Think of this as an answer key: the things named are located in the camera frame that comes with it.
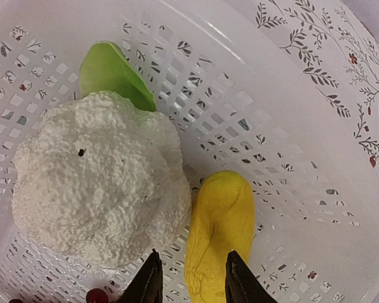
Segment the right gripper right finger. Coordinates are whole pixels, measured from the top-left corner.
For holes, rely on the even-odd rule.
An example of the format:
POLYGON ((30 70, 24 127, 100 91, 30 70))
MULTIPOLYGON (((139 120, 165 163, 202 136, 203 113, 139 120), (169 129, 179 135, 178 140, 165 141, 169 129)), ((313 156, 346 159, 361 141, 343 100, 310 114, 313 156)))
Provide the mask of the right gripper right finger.
POLYGON ((227 255, 225 294, 227 303, 277 303, 235 250, 227 255))

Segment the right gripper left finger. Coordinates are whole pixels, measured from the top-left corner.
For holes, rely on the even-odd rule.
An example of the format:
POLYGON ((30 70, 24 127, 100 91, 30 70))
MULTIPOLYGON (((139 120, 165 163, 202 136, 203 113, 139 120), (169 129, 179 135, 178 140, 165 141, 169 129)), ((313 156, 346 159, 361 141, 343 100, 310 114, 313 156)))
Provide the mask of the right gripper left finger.
POLYGON ((159 253, 153 249, 116 303, 162 303, 163 271, 159 253))

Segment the white toy cauliflower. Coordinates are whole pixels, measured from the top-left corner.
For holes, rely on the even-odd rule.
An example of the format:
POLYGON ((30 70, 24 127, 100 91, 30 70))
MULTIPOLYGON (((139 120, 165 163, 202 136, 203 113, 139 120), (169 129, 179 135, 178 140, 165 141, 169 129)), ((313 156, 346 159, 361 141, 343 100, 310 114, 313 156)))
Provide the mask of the white toy cauliflower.
POLYGON ((80 85, 18 145, 12 214, 36 243, 116 269, 178 237, 190 187, 176 128, 115 44, 90 48, 80 85))

